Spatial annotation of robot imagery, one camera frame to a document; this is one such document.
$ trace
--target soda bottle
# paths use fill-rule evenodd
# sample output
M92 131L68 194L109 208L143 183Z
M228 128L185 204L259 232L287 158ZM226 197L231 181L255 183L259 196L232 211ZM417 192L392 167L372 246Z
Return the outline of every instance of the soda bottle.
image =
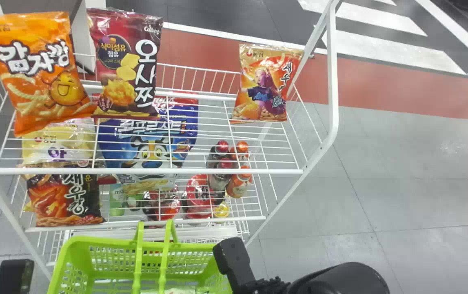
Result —
M228 149L228 158L233 162L233 168L237 169L237 158L239 158L239 163L245 165L248 161L248 143L245 141L239 141L234 149L234 146Z
M249 169L248 166L243 165L241 169ZM251 174L236 174L232 175L228 186L226 187L226 192L232 198L240 198L246 194L248 185L252 183Z
M222 158L215 167L216 169L231 169L232 162L230 162L229 158ZM225 191L231 177L232 175L230 174L209 174L206 176L208 186L216 192Z
M213 169L217 165L217 161L224 158L227 152L228 142L225 140L219 140L216 145L210 148L210 152L206 157L206 167L208 169Z

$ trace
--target snack bag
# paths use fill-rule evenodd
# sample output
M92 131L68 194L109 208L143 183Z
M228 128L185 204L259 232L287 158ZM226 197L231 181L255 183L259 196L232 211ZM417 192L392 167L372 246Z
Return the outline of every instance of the snack bag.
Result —
M79 166L66 163L63 167ZM31 200L24 210L36 214L37 227L87 225L105 221L100 212L96 175L25 175L24 178Z
M303 50L240 44L241 89L231 123L244 120L285 121L286 92Z
M197 100L156 97L160 119L109 119L100 123L98 142L107 167L158 169L180 168L196 143ZM118 174L125 194L166 190L175 184L174 174Z
M95 117L157 119L152 105L163 18L114 8L87 9L103 93Z
M66 12L0 16L0 79L16 109L16 137L96 109L78 78L69 32Z
M95 140L94 122L90 118L52 123L42 130L23 135L23 164L68 160L85 167L92 160Z

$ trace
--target cartoon character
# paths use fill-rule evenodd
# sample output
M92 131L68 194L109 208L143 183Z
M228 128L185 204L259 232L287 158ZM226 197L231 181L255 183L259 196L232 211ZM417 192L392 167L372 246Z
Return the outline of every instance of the cartoon character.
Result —
M52 108L56 104L61 106L82 105L82 100L87 97L80 80L74 78L68 71L62 71L49 85L49 95L53 103L45 105Z
M273 97L279 95L277 87L272 79L272 75L266 67L258 67L254 74L254 78L251 78L243 69L243 74L251 82L255 82L257 86L252 88L241 88L241 91L247 92L248 96L252 98L253 101L267 102L273 100Z
M169 138L163 137L161 140L154 141L143 141L139 136L135 136L131 140L131 145L138 149L138 152L134 156L133 160L122 163L124 168L143 168L143 169L159 169L171 168L170 165L170 152ZM173 162L173 165L180 167L182 162ZM163 178L164 174L144 174L137 175L140 180L150 178Z

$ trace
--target cartoon potato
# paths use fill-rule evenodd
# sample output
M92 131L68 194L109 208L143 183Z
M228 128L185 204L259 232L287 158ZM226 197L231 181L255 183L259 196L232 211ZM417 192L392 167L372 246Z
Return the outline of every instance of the cartoon potato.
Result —
M82 100L87 97L83 85L80 80L74 78L69 72L61 72L50 85L50 95L54 103L48 108L53 107L55 104L61 106L73 106L81 104Z

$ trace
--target black plastic mount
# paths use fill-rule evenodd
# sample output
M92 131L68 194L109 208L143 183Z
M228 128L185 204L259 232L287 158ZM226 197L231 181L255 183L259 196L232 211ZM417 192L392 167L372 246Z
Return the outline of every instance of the black plastic mount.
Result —
M222 240L213 249L219 272L228 277L234 294L280 294L290 283L284 283L279 277L266 281L257 280L250 268L250 257L241 238Z

